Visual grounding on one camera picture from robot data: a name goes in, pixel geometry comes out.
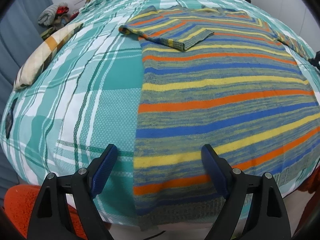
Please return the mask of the orange fuzzy cushion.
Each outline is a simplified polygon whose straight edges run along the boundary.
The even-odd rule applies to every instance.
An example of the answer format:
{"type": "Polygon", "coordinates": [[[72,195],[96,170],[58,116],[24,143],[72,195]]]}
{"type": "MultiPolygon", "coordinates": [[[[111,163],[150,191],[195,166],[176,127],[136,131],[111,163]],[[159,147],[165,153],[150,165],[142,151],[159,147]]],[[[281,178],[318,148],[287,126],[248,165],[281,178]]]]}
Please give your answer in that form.
{"type": "Polygon", "coordinates": [[[26,239],[81,239],[76,234],[68,209],[66,194],[72,194],[87,239],[112,239],[102,221],[93,195],[83,181],[45,180],[33,206],[26,239]]]}

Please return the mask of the cream striped pillow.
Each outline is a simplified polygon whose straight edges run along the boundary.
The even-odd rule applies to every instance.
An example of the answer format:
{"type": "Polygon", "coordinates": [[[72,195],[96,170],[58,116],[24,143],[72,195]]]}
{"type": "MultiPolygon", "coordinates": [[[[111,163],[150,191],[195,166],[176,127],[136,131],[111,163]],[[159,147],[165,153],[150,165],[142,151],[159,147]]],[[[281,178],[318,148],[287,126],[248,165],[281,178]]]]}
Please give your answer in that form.
{"type": "Polygon", "coordinates": [[[70,23],[50,35],[25,61],[17,73],[14,90],[31,86],[47,69],[59,50],[82,28],[83,23],[70,23]]]}

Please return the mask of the blue curtain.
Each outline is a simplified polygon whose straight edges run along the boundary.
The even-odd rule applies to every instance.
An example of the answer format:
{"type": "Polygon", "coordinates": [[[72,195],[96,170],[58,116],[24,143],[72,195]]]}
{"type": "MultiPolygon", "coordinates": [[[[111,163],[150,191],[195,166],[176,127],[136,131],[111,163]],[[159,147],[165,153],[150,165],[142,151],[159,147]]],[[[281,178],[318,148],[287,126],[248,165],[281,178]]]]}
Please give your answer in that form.
{"type": "Polygon", "coordinates": [[[1,0],[1,117],[17,72],[42,43],[37,19],[52,0],[1,0]]]}

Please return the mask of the teal plaid bedspread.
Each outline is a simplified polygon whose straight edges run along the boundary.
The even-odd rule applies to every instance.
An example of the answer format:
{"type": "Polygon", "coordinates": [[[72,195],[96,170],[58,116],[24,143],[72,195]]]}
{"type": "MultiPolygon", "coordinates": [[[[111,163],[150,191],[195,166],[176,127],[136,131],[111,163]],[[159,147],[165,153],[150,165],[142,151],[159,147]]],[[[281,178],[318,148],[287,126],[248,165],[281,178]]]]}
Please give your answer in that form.
{"type": "MultiPolygon", "coordinates": [[[[1,126],[1,146],[23,180],[40,185],[49,172],[73,174],[114,144],[118,159],[95,204],[103,220],[139,226],[133,158],[144,68],[138,38],[119,28],[150,6],[177,5],[244,11],[302,42],[313,56],[288,26],[244,0],[91,0],[75,19],[82,28],[31,86],[12,92],[5,107],[4,116],[17,98],[9,139],[1,126]]],[[[317,72],[308,60],[295,60],[319,103],[317,72]]]]}

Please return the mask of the white wardrobe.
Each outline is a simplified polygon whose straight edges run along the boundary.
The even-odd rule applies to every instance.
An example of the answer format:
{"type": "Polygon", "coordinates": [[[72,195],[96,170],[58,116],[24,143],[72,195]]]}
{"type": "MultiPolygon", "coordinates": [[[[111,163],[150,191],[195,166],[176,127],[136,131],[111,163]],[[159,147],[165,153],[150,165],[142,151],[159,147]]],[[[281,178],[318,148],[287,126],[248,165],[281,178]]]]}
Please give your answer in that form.
{"type": "Polygon", "coordinates": [[[303,0],[251,0],[251,2],[289,26],[315,52],[319,51],[319,25],[303,0]]]}

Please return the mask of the pile of clothes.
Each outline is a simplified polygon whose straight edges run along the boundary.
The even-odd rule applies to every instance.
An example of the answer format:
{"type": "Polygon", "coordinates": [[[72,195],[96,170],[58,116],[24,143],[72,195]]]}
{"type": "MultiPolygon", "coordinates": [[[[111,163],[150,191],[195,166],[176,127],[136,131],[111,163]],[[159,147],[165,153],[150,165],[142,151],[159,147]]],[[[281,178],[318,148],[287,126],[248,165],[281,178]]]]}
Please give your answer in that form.
{"type": "Polygon", "coordinates": [[[69,13],[67,3],[52,4],[39,15],[37,19],[38,25],[47,29],[41,33],[41,38],[46,40],[54,32],[62,29],[79,14],[79,10],[74,10],[69,13]]]}

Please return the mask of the striped knit sweater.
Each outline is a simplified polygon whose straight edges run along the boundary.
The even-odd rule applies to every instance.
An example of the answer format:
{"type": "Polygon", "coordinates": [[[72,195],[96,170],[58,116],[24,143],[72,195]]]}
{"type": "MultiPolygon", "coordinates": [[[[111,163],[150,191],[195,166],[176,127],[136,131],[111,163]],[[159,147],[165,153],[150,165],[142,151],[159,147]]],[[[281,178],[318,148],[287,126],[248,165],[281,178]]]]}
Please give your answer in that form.
{"type": "Polygon", "coordinates": [[[138,225],[207,222],[223,205],[201,161],[270,172],[283,194],[319,159],[319,103],[295,56],[306,46],[244,11],[150,6],[120,26],[138,38],[143,84],[133,158],[138,225]]]}

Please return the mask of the dark phone on bed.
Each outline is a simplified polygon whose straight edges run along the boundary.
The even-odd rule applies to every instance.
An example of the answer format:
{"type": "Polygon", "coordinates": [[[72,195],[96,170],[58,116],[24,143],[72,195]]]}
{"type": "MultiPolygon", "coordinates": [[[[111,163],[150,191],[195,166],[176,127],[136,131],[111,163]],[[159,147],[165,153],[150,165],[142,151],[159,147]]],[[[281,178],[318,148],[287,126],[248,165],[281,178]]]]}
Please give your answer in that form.
{"type": "Polygon", "coordinates": [[[6,139],[9,139],[10,137],[10,132],[11,132],[11,129],[12,129],[12,125],[13,125],[13,122],[14,122],[14,108],[16,106],[16,102],[17,102],[17,98],[15,98],[9,108],[9,111],[6,115],[6,118],[5,118],[5,137],[6,139]]]}

